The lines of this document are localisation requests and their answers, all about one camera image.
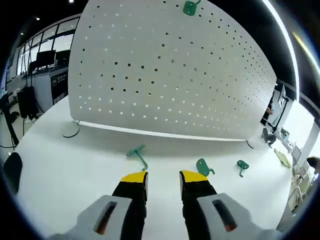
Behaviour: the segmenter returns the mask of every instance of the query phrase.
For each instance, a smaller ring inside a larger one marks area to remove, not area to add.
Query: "white wall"
[[[315,143],[319,136],[319,131],[320,131],[320,127],[315,122],[313,122],[309,137],[306,140],[304,147],[301,150],[301,155],[296,165],[294,166],[295,170],[300,169],[306,162],[307,158],[310,156],[311,150],[315,146]]]

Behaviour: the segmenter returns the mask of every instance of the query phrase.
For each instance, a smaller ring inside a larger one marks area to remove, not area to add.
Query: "white pegboard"
[[[208,1],[90,0],[69,63],[75,120],[144,131],[247,139],[276,75],[233,18]]]

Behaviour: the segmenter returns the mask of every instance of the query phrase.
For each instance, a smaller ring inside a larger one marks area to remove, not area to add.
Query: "green plastic hook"
[[[143,162],[143,164],[144,164],[144,168],[142,168],[142,171],[145,171],[145,170],[147,170],[148,169],[148,164],[146,163],[146,161],[142,158],[142,156],[141,156],[141,151],[142,151],[142,149],[145,147],[146,145],[144,145],[144,144],[141,144],[140,146],[138,146],[138,147],[136,147],[136,148],[134,148],[134,149],[130,149],[127,153],[126,153],[126,157],[127,158],[129,158],[129,157],[131,157],[132,155],[137,155],[139,158],[140,158],[140,160]]]
[[[196,169],[198,170],[198,172],[205,177],[207,177],[209,175],[210,171],[213,174],[216,174],[212,168],[208,167],[206,161],[203,158],[200,158],[198,161],[196,161],[195,166],[196,166]]]
[[[241,168],[239,175],[240,175],[240,177],[243,178],[244,176],[241,173],[243,170],[246,170],[249,168],[249,164],[242,161],[242,160],[237,161],[236,164]]]
[[[192,1],[186,1],[183,7],[184,14],[188,16],[194,16],[196,14],[197,5],[201,2],[201,0],[197,1],[196,3]]]

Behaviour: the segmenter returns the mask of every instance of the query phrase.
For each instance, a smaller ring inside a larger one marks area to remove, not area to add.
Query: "white table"
[[[208,179],[218,193],[227,193],[244,207],[254,223],[276,228],[290,191],[291,169],[280,163],[260,138],[246,142],[166,138],[80,126],[72,138],[60,129],[71,121],[69,100],[49,109],[22,138],[16,151],[23,161],[16,196],[27,219],[44,237],[71,229],[78,214],[102,195],[111,195],[121,177],[143,164],[126,152],[146,144],[149,164],[144,240],[188,239],[182,216],[180,170],[197,171],[204,158],[215,175]],[[241,178],[238,160],[250,167]]]

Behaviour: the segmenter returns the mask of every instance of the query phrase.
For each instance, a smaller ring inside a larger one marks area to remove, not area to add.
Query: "black ceiling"
[[[2,19],[3,16],[1,16],[3,23],[9,23],[10,21],[10,24],[4,27],[8,33],[5,38],[5,41],[8,41],[7,45],[12,47],[14,40],[18,39],[15,45],[19,46],[46,26],[81,13],[87,2],[88,0],[74,0],[74,3],[69,3],[69,0],[33,0],[31,2],[19,2],[19,7],[14,2],[9,3],[12,4],[11,9],[14,10],[14,17],[8,20],[7,17]],[[227,12],[248,31],[268,58],[278,79],[294,87],[296,86],[288,46],[277,22],[262,0],[210,0],[210,2]],[[281,6],[281,8],[277,8],[278,13],[289,32],[296,54],[300,91],[320,108],[320,94],[315,75],[304,51],[291,33],[297,31],[299,26],[303,27],[319,49],[320,21],[318,16],[320,8],[318,3],[312,0],[282,0],[277,2]],[[295,92],[287,89],[287,93],[290,98],[295,99]],[[316,115],[316,112],[310,109],[310,106],[307,106],[307,108]]]

